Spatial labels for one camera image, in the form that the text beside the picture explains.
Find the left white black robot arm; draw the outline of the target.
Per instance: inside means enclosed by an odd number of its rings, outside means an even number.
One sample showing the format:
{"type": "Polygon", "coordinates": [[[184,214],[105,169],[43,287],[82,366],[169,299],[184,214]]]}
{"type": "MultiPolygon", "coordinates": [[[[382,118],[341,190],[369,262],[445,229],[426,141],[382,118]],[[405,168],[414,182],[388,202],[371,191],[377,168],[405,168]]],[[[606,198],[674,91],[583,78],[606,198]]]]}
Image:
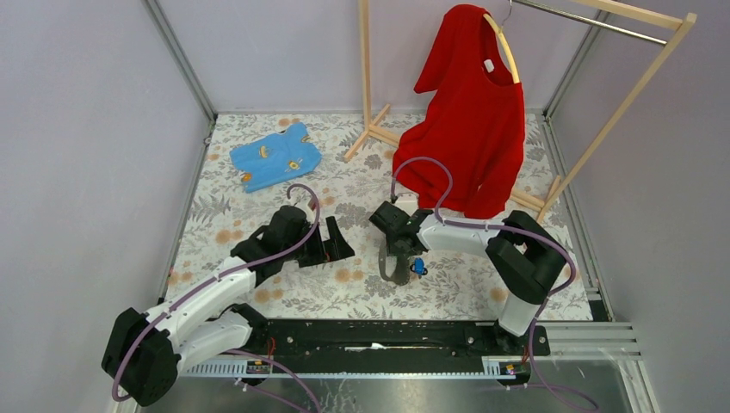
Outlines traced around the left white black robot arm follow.
{"type": "Polygon", "coordinates": [[[248,320],[236,299],[279,273],[285,262],[307,268],[354,256],[335,218],[326,218],[325,226],[327,239],[315,218],[296,206],[282,206],[180,296],[147,311],[128,308],[119,314],[101,363],[114,381],[114,400],[131,398],[149,406],[189,367],[230,349],[262,350],[266,329],[248,320]]]}

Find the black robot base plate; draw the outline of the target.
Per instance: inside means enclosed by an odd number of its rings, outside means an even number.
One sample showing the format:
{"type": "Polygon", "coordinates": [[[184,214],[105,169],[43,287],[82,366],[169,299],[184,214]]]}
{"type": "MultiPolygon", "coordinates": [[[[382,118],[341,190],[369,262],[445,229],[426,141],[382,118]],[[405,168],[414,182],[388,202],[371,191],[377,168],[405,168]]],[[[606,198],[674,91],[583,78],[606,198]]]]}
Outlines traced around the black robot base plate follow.
{"type": "Polygon", "coordinates": [[[486,357],[521,363],[551,353],[542,327],[515,337],[492,322],[266,318],[247,304],[226,313],[251,325],[244,351],[294,373],[483,373],[486,357]]]}

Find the blue key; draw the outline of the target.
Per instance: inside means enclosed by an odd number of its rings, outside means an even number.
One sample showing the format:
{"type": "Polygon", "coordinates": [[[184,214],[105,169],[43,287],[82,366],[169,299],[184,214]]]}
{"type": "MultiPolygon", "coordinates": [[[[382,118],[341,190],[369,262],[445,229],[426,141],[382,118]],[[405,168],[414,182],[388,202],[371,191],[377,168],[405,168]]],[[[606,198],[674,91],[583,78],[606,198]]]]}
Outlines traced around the blue key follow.
{"type": "Polygon", "coordinates": [[[413,260],[410,265],[410,271],[414,273],[419,279],[428,274],[428,269],[425,266],[424,260],[420,257],[416,257],[413,260]]]}

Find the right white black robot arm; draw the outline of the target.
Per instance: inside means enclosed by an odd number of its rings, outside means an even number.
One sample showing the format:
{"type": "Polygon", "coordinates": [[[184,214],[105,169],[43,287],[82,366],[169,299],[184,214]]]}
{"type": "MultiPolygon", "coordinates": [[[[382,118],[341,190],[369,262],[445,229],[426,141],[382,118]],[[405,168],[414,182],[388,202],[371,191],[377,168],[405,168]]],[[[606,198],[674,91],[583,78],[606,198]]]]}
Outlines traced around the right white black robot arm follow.
{"type": "Polygon", "coordinates": [[[575,262],[537,221],[515,210],[502,222],[448,219],[435,211],[407,213],[383,202],[369,221],[384,234],[379,252],[380,276],[403,286],[423,276],[418,256],[455,251],[486,256],[509,294],[498,317],[493,341],[498,350],[515,354],[528,342],[528,332],[549,297],[567,288],[577,276],[575,262]]]}

